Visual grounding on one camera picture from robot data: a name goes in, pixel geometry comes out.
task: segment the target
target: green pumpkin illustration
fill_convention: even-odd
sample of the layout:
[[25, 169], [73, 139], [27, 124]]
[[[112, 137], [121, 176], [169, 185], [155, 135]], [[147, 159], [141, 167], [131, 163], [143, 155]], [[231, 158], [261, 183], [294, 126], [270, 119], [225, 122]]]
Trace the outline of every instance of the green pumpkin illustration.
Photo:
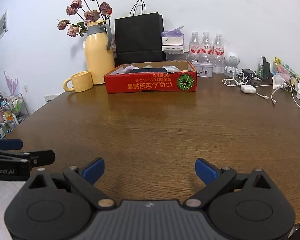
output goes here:
[[177, 80], [177, 86], [181, 90], [189, 90], [194, 85], [194, 79], [191, 75], [185, 73]]

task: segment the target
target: gray handle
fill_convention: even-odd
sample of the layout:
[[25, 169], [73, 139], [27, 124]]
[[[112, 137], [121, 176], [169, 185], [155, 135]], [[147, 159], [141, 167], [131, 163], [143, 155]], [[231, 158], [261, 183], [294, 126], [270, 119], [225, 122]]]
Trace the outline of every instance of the gray handle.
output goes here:
[[109, 24], [103, 24], [100, 26], [101, 28], [106, 28], [107, 34], [108, 34], [108, 43], [106, 49], [109, 50], [111, 48], [111, 42], [112, 42], [112, 33], [111, 33], [111, 28]]

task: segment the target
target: mug handle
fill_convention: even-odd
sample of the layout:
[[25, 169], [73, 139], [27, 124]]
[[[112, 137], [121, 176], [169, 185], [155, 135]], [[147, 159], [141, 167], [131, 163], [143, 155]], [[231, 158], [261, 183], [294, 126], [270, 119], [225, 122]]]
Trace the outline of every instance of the mug handle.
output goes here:
[[71, 80], [71, 78], [67, 78], [64, 82], [63, 82], [63, 89], [64, 91], [67, 91], [67, 92], [72, 92], [74, 91], [74, 88], [68, 88], [68, 82]]

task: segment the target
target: black paper bag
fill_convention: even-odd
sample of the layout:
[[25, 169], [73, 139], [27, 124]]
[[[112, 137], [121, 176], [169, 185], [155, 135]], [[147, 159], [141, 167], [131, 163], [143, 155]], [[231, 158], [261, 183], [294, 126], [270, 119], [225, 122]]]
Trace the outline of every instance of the black paper bag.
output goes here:
[[159, 13], [115, 19], [114, 28], [118, 65], [166, 60], [161, 48], [163, 20]]

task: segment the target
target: yellow thermos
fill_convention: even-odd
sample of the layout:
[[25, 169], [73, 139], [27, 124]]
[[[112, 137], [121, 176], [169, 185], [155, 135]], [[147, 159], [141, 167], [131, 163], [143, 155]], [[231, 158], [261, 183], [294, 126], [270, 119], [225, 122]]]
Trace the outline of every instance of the yellow thermos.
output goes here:
[[103, 76], [115, 68], [111, 28], [104, 22], [105, 20], [88, 23], [88, 36], [84, 46], [87, 67], [94, 85], [104, 84]]

